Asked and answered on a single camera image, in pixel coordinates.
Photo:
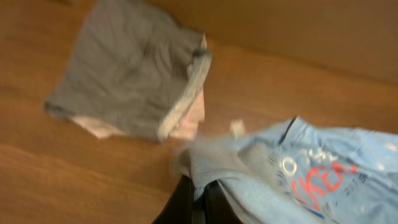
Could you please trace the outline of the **light blue printed t-shirt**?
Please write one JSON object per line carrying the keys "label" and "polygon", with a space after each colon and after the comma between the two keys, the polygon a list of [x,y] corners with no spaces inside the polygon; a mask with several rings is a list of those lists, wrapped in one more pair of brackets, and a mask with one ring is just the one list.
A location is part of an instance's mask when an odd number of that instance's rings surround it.
{"label": "light blue printed t-shirt", "polygon": [[243,138],[196,139],[176,158],[195,195],[217,181],[246,223],[397,224],[397,136],[300,118]]}

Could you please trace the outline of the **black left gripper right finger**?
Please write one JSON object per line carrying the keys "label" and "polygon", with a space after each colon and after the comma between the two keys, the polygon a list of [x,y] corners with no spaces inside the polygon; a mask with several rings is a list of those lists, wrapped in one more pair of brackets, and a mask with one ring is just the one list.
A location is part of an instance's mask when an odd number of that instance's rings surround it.
{"label": "black left gripper right finger", "polygon": [[217,180],[204,191],[206,224],[243,224],[235,214]]}

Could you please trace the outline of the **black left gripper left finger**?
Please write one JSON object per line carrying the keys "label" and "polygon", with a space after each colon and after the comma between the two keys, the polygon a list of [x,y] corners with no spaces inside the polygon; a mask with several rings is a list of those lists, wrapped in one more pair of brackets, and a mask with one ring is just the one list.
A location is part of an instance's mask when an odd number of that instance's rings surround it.
{"label": "black left gripper left finger", "polygon": [[163,210],[152,224],[191,224],[194,186],[182,175]]}

